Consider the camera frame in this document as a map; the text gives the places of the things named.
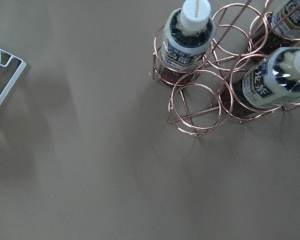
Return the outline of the tea bottle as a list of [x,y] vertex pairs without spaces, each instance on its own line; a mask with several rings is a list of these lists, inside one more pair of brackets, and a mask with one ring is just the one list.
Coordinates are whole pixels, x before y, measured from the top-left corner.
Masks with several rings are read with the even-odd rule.
[[281,47],[291,47],[300,39],[300,0],[281,0],[251,38],[259,54],[270,55]]
[[209,1],[184,1],[181,8],[171,12],[163,28],[160,78],[173,86],[187,72],[201,67],[215,33]]
[[247,117],[300,99],[300,48],[278,48],[232,87],[241,102],[231,101],[227,89],[220,98],[227,110],[233,104],[231,114],[235,117]]

